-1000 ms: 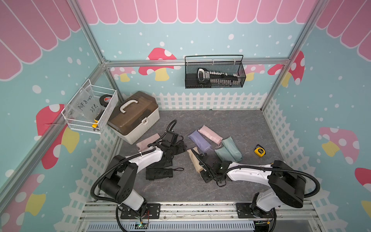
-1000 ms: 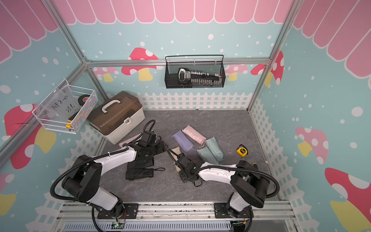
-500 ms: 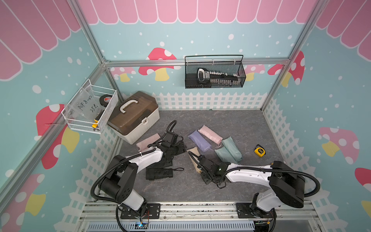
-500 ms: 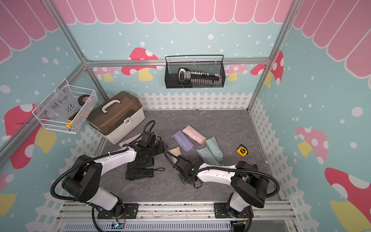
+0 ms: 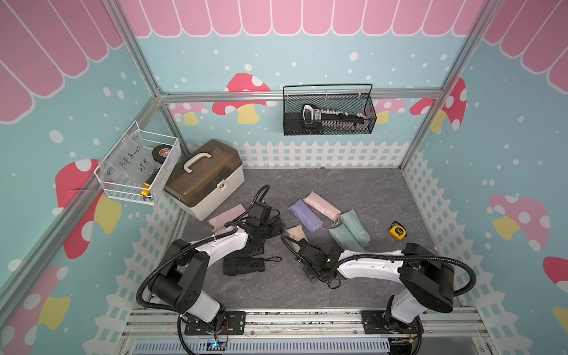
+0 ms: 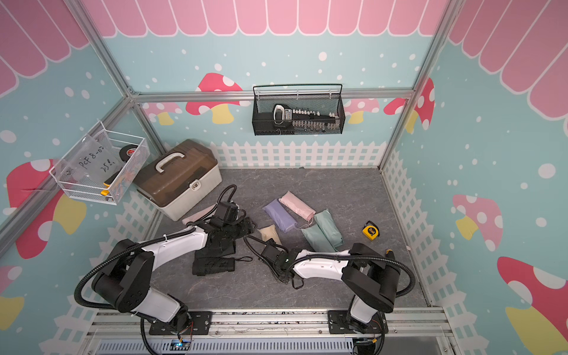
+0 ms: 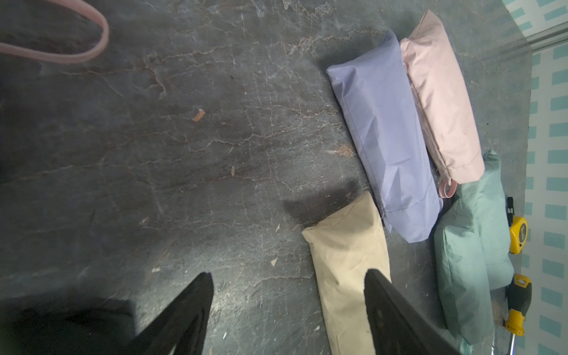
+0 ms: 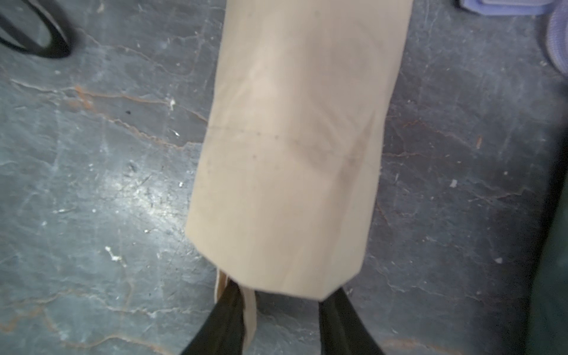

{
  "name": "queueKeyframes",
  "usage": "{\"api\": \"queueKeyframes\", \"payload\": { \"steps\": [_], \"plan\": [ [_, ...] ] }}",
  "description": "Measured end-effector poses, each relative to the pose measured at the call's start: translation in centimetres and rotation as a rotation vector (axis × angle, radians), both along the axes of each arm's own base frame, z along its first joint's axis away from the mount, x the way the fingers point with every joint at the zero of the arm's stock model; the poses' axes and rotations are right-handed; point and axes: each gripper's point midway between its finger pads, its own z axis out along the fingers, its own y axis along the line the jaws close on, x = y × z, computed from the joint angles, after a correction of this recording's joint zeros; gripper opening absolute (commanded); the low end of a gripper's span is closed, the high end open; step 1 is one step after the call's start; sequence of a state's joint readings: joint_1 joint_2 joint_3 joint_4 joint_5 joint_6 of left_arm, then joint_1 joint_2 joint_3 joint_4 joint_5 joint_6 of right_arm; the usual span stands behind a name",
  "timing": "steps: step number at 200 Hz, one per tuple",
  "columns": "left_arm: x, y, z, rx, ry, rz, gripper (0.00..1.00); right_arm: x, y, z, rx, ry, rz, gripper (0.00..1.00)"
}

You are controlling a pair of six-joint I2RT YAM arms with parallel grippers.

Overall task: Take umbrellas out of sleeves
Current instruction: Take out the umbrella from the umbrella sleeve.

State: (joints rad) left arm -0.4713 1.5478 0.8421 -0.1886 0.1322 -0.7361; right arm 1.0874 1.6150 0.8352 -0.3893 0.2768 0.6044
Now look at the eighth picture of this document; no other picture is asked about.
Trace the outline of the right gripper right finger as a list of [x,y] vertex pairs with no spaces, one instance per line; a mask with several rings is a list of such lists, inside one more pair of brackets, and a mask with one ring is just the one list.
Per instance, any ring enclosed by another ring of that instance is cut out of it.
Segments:
[[319,303],[321,354],[385,355],[369,334],[343,288]]

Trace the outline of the black umbrella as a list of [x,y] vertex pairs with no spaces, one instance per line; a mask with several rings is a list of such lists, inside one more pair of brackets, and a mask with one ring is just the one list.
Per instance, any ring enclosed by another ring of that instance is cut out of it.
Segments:
[[1,51],[42,59],[64,59],[75,47],[75,31],[58,1],[1,0]]

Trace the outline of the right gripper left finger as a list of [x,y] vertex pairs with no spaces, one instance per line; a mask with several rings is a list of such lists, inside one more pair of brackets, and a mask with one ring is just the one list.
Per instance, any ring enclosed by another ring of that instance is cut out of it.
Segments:
[[245,337],[244,299],[230,281],[200,331],[181,355],[241,355]]

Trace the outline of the mint sleeved umbrella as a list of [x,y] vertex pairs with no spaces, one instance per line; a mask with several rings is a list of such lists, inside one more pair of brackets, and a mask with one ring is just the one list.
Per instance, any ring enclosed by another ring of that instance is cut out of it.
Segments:
[[532,285],[526,354],[567,353],[567,185]]

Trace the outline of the beige sleeved umbrella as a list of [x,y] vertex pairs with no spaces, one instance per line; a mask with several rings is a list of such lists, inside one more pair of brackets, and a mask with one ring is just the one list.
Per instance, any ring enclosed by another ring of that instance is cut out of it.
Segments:
[[356,276],[411,1],[228,1],[186,236],[216,297],[321,301]]

